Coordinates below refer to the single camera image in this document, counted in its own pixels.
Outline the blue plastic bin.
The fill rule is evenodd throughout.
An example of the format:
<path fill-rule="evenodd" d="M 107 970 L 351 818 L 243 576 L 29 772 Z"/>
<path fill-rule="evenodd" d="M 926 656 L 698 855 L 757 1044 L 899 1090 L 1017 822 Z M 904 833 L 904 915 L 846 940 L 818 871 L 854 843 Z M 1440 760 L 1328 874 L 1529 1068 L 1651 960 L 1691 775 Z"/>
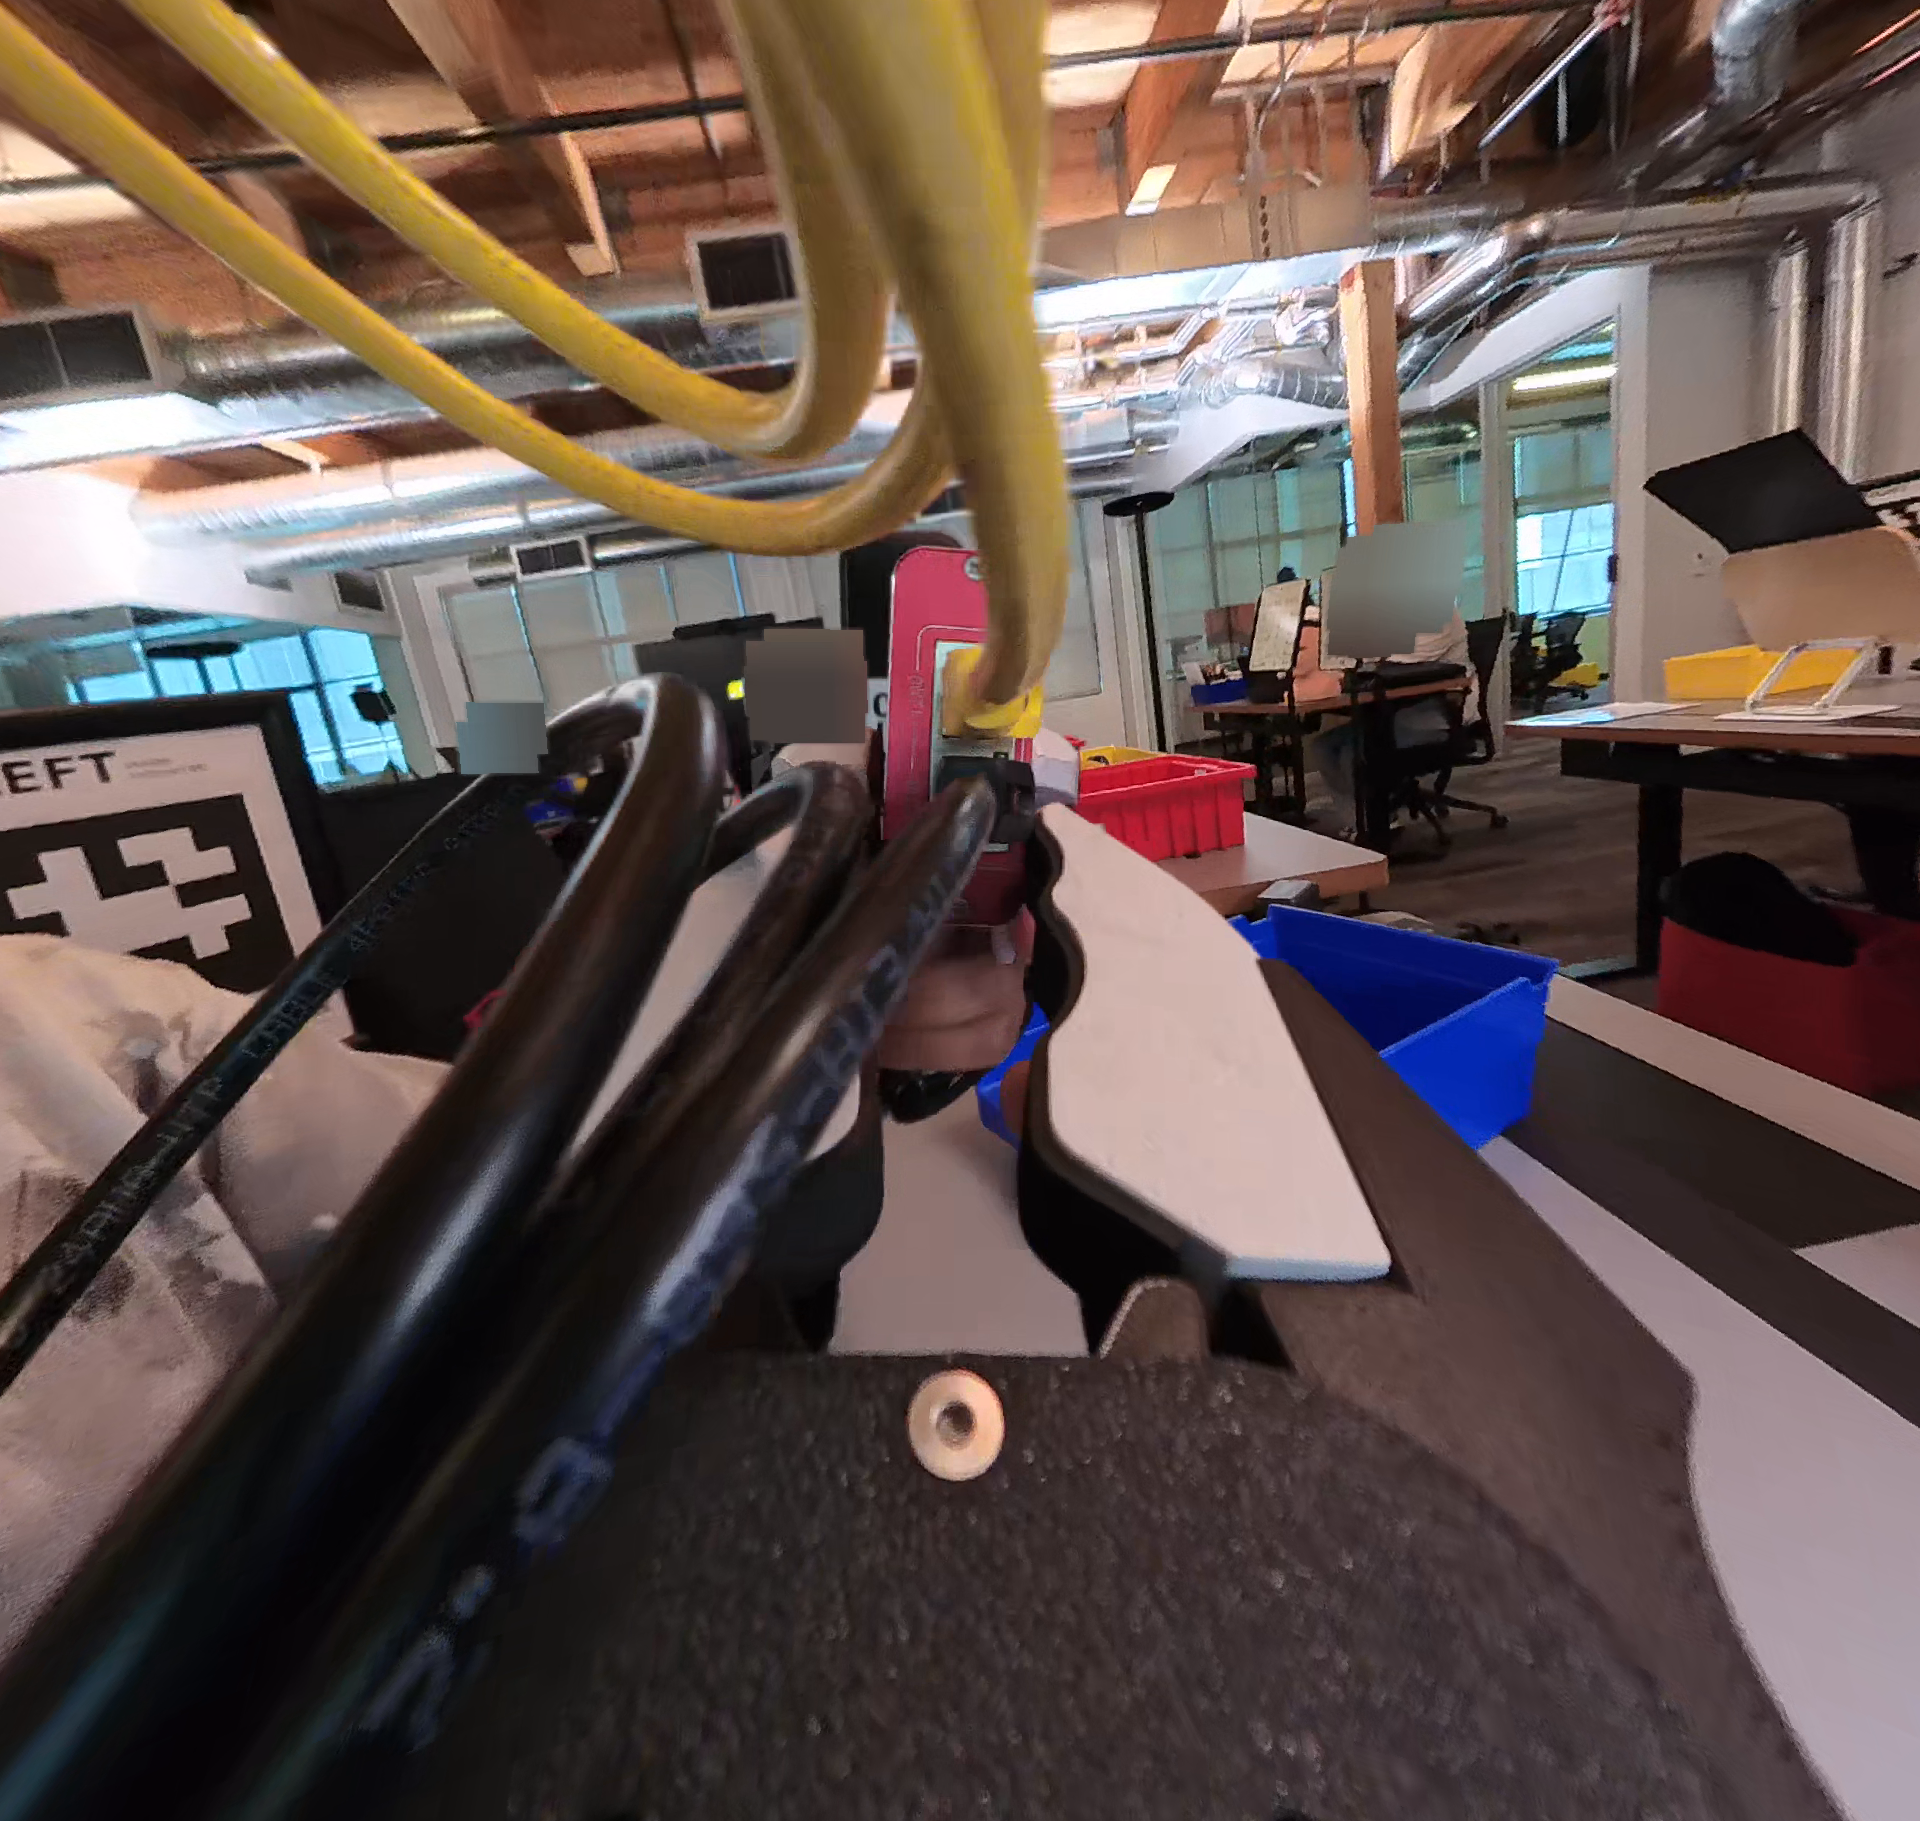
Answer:
<path fill-rule="evenodd" d="M 1086 1161 L 1249 1174 L 1294 1139 L 1317 1157 L 1331 1125 L 1263 968 L 1289 970 L 1358 1036 L 1360 1058 L 1464 1144 L 1497 1137 L 1529 1103 L 1553 978 L 1544 960 L 1301 910 L 1232 922 L 1183 889 L 1140 910 L 1095 902 L 1084 926 L 1032 922 L 1020 1039 L 991 1068 L 970 1068 L 1007 1137 L 1037 1141 L 1044 1123 L 1039 1090 L 1022 1116 L 1004 1097 L 1026 1050 L 1032 1079 L 1047 1063 L 1056 1136 Z"/>

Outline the person's left hand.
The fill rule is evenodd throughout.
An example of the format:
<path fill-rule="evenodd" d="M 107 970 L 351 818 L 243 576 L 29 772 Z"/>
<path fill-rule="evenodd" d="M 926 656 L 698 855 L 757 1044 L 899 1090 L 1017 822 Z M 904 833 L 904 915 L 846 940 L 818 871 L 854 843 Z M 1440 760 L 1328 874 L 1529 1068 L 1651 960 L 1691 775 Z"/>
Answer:
<path fill-rule="evenodd" d="M 882 1072 L 991 1068 L 1026 1022 L 1035 922 L 1020 910 L 996 926 L 945 926 L 914 968 L 880 1042 Z"/>

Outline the red plastic crate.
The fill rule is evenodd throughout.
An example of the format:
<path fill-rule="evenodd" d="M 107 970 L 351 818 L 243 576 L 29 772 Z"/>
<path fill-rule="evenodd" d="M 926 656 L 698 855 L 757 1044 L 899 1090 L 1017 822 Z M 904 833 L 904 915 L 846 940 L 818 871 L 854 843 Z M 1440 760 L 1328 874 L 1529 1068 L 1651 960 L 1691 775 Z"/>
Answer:
<path fill-rule="evenodd" d="M 1253 778 L 1252 765 L 1230 758 L 1088 747 L 1076 811 L 1147 858 L 1199 856 L 1244 843 Z"/>

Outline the black floor lamp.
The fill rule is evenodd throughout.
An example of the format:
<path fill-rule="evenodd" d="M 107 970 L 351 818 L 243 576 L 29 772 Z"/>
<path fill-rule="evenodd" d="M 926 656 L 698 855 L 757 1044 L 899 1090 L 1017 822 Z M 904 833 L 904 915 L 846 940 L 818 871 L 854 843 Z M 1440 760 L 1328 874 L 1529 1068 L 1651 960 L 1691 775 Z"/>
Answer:
<path fill-rule="evenodd" d="M 1170 751 L 1166 676 L 1155 615 L 1151 519 L 1171 504 L 1166 489 L 1140 489 L 1101 504 L 1110 554 L 1117 643 L 1126 681 L 1133 745 Z"/>

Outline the wooden desk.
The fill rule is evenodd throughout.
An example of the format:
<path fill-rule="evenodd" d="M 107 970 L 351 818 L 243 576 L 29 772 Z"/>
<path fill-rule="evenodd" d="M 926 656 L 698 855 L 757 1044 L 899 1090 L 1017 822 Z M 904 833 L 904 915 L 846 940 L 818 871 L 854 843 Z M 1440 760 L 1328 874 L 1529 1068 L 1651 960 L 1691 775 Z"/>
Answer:
<path fill-rule="evenodd" d="M 1682 865 L 1687 794 L 1818 804 L 1845 813 L 1871 908 L 1916 916 L 1916 678 L 1887 684 L 1863 714 L 1736 709 L 1734 705 L 1593 705 L 1507 729 L 1560 745 L 1566 778 L 1637 788 L 1635 949 L 1573 964 L 1584 982 L 1659 968 L 1662 890 Z"/>

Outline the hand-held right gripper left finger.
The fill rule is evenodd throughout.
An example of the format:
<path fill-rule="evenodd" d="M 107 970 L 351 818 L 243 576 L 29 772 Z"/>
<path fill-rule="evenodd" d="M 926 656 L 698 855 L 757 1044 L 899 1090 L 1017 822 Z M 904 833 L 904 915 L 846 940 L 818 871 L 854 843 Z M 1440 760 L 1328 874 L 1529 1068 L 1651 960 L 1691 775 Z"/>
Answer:
<path fill-rule="evenodd" d="M 735 1006 L 735 995 L 717 987 L 717 967 L 764 895 L 790 839 L 787 828 L 769 833 L 689 898 L 639 1018 L 570 1145 L 571 1154 L 584 1151 L 688 1010 L 711 1000 Z M 839 1277 L 876 1231 L 880 1208 L 880 1105 L 876 1075 L 865 1068 L 841 1094 L 810 1159 L 764 1221 L 738 1290 L 744 1311 L 722 1315 L 715 1345 L 772 1348 L 782 1334 L 792 1334 L 805 1350 L 827 1350 L 839 1318 Z"/>

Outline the red storage box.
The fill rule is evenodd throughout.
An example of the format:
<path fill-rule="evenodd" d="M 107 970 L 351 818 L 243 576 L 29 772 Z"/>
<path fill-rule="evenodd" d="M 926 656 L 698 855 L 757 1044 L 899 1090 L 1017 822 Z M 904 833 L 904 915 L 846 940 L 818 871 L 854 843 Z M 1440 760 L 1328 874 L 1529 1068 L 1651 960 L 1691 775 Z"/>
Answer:
<path fill-rule="evenodd" d="M 1653 1009 L 1834 1088 L 1917 1085 L 1917 926 L 1711 852 L 1661 890 Z"/>

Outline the red ethernet adapter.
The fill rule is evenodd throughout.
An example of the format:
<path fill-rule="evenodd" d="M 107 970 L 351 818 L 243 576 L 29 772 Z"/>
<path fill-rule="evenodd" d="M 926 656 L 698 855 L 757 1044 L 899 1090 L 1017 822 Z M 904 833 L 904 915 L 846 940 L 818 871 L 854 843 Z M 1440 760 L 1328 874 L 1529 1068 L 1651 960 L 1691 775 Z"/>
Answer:
<path fill-rule="evenodd" d="M 880 830 L 894 839 L 948 784 L 983 779 L 993 825 L 953 922 L 1011 922 L 1024 894 L 1024 841 L 1037 811 L 1032 774 L 1042 694 L 968 716 L 968 681 L 985 647 L 982 562 L 948 546 L 908 548 L 894 569 L 889 660 L 880 714 Z"/>

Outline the framed tag sign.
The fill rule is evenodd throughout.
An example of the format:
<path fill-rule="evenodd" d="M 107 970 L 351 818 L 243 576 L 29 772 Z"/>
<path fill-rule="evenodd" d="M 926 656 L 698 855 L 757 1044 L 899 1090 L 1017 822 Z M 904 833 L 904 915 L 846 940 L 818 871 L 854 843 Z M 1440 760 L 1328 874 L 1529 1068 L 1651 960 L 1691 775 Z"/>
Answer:
<path fill-rule="evenodd" d="M 1 717 L 1 932 L 276 978 L 342 902 L 276 692 Z"/>

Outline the yellow plastic tray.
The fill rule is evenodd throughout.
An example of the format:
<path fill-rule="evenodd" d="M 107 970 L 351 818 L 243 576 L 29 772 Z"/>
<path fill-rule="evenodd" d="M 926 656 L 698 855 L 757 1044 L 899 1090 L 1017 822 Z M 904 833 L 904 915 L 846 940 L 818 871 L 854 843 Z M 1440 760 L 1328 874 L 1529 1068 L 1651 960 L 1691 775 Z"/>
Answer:
<path fill-rule="evenodd" d="M 1742 702 L 1766 681 L 1772 681 L 1766 689 L 1768 700 L 1818 692 L 1837 681 L 1851 657 L 1848 648 L 1811 647 L 1789 656 L 1784 648 L 1751 644 L 1674 656 L 1662 663 L 1662 700 L 1672 705 Z"/>

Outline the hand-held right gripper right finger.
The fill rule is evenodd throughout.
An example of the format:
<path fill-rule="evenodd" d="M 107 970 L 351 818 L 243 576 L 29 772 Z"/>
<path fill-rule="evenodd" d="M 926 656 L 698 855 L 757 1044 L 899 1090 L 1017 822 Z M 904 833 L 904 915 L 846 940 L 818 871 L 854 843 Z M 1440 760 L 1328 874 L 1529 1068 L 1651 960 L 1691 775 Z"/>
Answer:
<path fill-rule="evenodd" d="M 1020 1231 L 1096 1350 L 1128 1291 L 1360 1285 L 1394 1266 L 1249 943 L 1069 808 L 1029 843 Z"/>

